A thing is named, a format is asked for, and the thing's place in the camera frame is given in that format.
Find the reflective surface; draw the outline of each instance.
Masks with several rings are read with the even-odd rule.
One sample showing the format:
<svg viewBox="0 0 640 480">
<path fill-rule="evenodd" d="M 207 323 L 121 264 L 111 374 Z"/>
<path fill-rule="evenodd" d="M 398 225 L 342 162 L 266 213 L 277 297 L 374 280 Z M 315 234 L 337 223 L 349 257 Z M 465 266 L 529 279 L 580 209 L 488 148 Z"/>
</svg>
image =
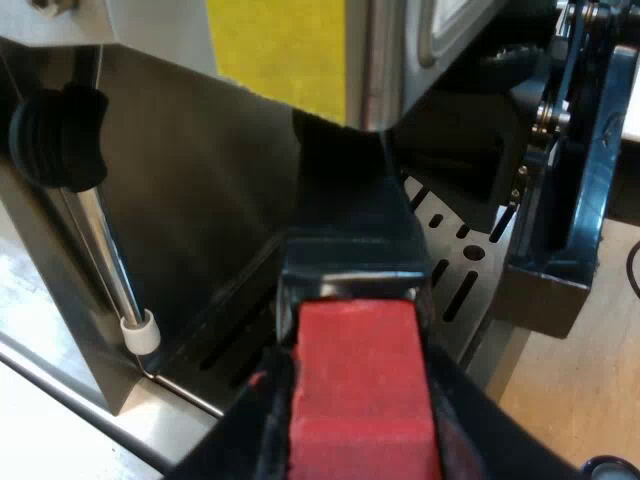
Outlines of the reflective surface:
<svg viewBox="0 0 640 480">
<path fill-rule="evenodd" d="M 0 276 L 0 367 L 4 368 L 3 363 L 11 365 L 48 393 L 38 390 L 46 400 L 44 402 L 40 401 L 41 397 L 22 398 L 22 390 L 12 390 L 2 383 L 0 368 L 0 391 L 8 392 L 2 395 L 0 403 L 27 403 L 34 409 L 31 415 L 40 415 L 41 410 L 49 411 L 54 408 L 49 403 L 53 403 L 56 409 L 62 409 L 59 416 L 60 421 L 64 421 L 69 415 L 64 414 L 66 409 L 58 405 L 60 402 L 105 432 L 112 439 L 109 442 L 125 445 L 161 471 L 179 462 L 212 428 L 214 417 L 164 387 L 148 379 L 139 379 L 135 371 L 134 378 L 139 381 L 133 385 L 120 413 L 114 416 L 107 411 L 98 384 L 1 204 Z M 117 359 L 112 358 L 111 362 L 116 363 L 114 367 L 117 366 Z M 108 379 L 116 384 L 119 377 L 112 374 Z M 3 419 L 5 431 L 6 422 L 1 413 L 0 418 Z M 45 425 L 47 432 L 55 431 L 59 435 L 66 430 L 52 424 L 57 419 L 43 420 L 40 425 Z M 77 431 L 81 432 L 83 428 L 78 426 Z M 99 438 L 97 434 L 91 435 L 92 438 Z M 68 442 L 58 443 L 65 451 L 77 451 L 83 447 L 83 438 L 78 435 L 69 440 L 73 442 L 73 448 L 69 448 Z M 106 440 L 89 441 L 100 443 Z M 7 448 L 3 451 L 7 453 L 14 450 Z M 126 459 L 122 461 L 123 467 L 126 466 Z M 95 472 L 98 472 L 100 464 L 97 463 L 95 468 Z M 3 467 L 0 467 L 0 471 L 5 472 Z"/>
<path fill-rule="evenodd" d="M 160 472 L 0 362 L 2 478 L 152 480 Z"/>
</svg>

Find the yellow sticker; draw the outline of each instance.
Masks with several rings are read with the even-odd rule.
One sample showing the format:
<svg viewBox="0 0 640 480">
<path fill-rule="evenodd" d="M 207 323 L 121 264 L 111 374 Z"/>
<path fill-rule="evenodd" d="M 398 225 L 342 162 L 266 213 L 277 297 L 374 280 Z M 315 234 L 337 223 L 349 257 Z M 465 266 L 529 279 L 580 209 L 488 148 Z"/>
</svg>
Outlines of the yellow sticker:
<svg viewBox="0 0 640 480">
<path fill-rule="evenodd" d="M 207 0 L 218 73 L 346 122 L 344 0 Z"/>
</svg>

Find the metal plate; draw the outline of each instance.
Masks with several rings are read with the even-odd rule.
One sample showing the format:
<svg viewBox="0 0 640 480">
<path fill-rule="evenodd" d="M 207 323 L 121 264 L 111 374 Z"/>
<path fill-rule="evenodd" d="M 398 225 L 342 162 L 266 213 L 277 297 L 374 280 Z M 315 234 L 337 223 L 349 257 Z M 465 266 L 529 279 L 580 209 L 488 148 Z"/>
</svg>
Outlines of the metal plate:
<svg viewBox="0 0 640 480">
<path fill-rule="evenodd" d="M 2 477 L 151 480 L 160 472 L 0 363 Z"/>
<path fill-rule="evenodd" d="M 405 181 L 411 199 L 421 187 L 414 178 Z M 428 252 L 436 262 L 434 277 L 438 278 L 434 278 L 433 301 L 437 320 L 433 333 L 447 352 L 461 361 L 493 299 L 515 215 L 512 209 L 501 207 L 492 233 L 486 235 L 469 230 L 433 193 L 424 197 L 415 213 L 422 224 Z M 482 258 L 471 259 L 481 253 Z M 475 274 L 477 277 L 465 293 L 465 278 Z"/>
</svg>

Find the chrome rod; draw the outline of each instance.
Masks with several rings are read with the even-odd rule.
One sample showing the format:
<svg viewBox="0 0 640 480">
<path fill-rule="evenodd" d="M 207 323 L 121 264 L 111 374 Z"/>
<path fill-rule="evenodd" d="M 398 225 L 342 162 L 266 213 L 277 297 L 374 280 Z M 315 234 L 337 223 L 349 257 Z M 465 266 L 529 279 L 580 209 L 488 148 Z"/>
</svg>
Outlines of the chrome rod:
<svg viewBox="0 0 640 480">
<path fill-rule="evenodd" d="M 76 227 L 115 309 L 130 327 L 142 326 L 140 312 L 122 257 L 109 228 L 99 187 L 73 194 L 62 190 Z"/>
</svg>

